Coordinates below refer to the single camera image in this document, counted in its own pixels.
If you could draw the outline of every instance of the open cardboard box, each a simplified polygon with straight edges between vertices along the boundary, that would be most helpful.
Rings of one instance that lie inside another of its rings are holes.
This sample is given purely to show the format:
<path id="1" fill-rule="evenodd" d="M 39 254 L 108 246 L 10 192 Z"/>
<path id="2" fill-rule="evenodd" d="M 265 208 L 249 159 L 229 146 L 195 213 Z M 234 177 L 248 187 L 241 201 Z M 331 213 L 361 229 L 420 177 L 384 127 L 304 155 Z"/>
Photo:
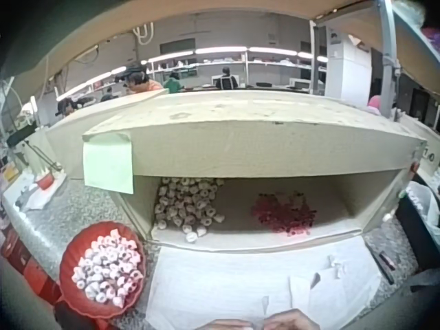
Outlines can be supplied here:
<path id="1" fill-rule="evenodd" d="M 133 195 L 113 192 L 147 239 L 207 251 L 277 250 L 374 228 L 398 202 L 425 143 L 398 123 L 337 100 L 271 91 L 158 96 L 83 135 L 131 139 Z M 161 177 L 223 177 L 214 201 L 226 216 L 194 244 L 153 227 Z M 310 235 L 273 233 L 251 216 L 259 193 L 305 193 Z"/>

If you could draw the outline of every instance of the white pile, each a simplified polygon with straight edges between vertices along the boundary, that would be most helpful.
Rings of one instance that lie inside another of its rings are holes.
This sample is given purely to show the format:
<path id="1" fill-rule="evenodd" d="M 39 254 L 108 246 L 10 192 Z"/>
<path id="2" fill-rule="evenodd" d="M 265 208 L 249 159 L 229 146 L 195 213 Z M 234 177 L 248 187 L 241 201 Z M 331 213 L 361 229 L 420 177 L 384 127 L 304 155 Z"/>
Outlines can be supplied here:
<path id="1" fill-rule="evenodd" d="M 156 226 L 163 230 L 172 221 L 186 234 L 189 243 L 207 233 L 212 221 L 222 223 L 225 216 L 212 207 L 222 179 L 164 177 L 155 206 Z"/>
<path id="2" fill-rule="evenodd" d="M 99 236 L 80 258 L 71 279 L 88 299 L 123 308 L 125 298 L 143 278 L 137 248 L 135 241 L 121 237 L 117 229 L 110 236 Z"/>

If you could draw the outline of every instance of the white cable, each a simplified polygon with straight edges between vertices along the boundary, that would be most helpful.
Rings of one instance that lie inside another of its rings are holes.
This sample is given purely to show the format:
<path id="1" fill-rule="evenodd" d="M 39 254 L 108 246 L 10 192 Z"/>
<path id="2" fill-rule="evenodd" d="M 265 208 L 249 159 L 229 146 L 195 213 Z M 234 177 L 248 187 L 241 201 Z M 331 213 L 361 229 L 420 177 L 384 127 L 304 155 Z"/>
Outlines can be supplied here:
<path id="1" fill-rule="evenodd" d="M 150 30 L 151 30 L 151 34 L 150 34 L 150 37 L 148 38 L 148 40 L 142 41 L 142 38 L 146 38 L 149 35 L 149 31 L 148 31 L 146 24 L 144 24 L 144 34 L 143 35 L 141 35 L 139 27 L 136 27 L 133 29 L 133 33 L 137 36 L 137 41 L 140 45 L 143 45 L 143 46 L 148 45 L 153 40 L 153 37 L 154 37 L 154 23 L 153 22 L 150 22 Z"/>

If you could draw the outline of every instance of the fluorescent light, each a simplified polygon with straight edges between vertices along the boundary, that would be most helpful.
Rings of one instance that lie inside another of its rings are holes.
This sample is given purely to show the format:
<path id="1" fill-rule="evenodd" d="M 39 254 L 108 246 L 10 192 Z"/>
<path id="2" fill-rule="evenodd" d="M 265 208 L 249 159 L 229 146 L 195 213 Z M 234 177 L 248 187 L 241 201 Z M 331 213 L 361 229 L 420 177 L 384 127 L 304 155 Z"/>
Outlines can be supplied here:
<path id="1" fill-rule="evenodd" d="M 193 55 L 193 54 L 194 54 L 194 52 L 192 50 L 187 50 L 186 52 L 178 52 L 178 53 L 172 53 L 172 54 L 165 54 L 165 55 L 161 55 L 158 57 L 152 57 L 148 61 L 150 63 L 159 62 L 159 61 L 169 60 L 170 58 L 189 56 L 189 55 Z"/>
<path id="2" fill-rule="evenodd" d="M 100 74 L 99 76 L 96 76 L 95 78 L 89 79 L 85 83 L 87 85 L 92 85 L 98 81 L 101 81 L 102 79 L 108 78 L 111 76 L 111 72 L 106 72 L 105 74 Z"/>
<path id="3" fill-rule="evenodd" d="M 68 97 L 68 96 L 76 93 L 77 91 L 80 91 L 81 89 L 87 87 L 87 85 L 88 85 L 88 83 L 84 82 L 84 83 L 82 83 L 82 84 L 80 84 L 80 85 L 78 85 L 78 86 L 76 86 L 76 87 L 66 91 L 64 94 L 61 94 L 59 97 L 56 98 L 56 100 L 58 102 L 60 102 L 61 100 L 65 99 L 66 97 Z"/>
<path id="4" fill-rule="evenodd" d="M 111 74 L 120 74 L 127 70 L 127 67 L 117 67 L 116 69 L 111 70 Z"/>
<path id="5" fill-rule="evenodd" d="M 320 62 L 323 62 L 323 63 L 329 62 L 329 59 L 327 57 L 325 57 L 325 56 L 318 56 L 317 60 L 320 61 Z"/>
<path id="6" fill-rule="evenodd" d="M 298 55 L 298 52 L 295 52 L 294 50 L 268 48 L 268 47 L 251 47 L 251 48 L 249 48 L 249 51 L 250 52 L 257 52 L 257 53 L 281 54 L 281 55 L 289 55 L 289 56 Z"/>
<path id="7" fill-rule="evenodd" d="M 302 58 L 313 58 L 313 57 L 314 57 L 312 54 L 310 54 L 310 53 L 304 53 L 304 52 L 299 52 L 299 53 L 298 53 L 298 56 L 299 56 L 299 57 L 302 57 Z"/>
<path id="8" fill-rule="evenodd" d="M 33 112 L 36 113 L 39 110 L 39 108 L 36 105 L 35 96 L 30 97 L 30 104 L 32 105 Z"/>
<path id="9" fill-rule="evenodd" d="M 196 49 L 196 54 L 209 54 L 209 53 L 227 53 L 227 52 L 245 52 L 248 50 L 244 46 L 231 46 L 231 47 L 211 47 L 211 48 L 199 48 Z"/>

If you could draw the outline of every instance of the factory floor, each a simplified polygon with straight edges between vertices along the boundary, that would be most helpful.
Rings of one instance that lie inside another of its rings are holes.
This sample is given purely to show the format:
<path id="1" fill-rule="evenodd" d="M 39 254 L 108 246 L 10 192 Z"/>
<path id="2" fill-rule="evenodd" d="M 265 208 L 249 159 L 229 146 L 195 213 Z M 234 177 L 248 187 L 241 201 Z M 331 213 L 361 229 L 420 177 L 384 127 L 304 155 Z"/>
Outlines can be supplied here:
<path id="1" fill-rule="evenodd" d="M 40 299 L 0 256 L 0 329 L 61 330 L 49 304 Z"/>

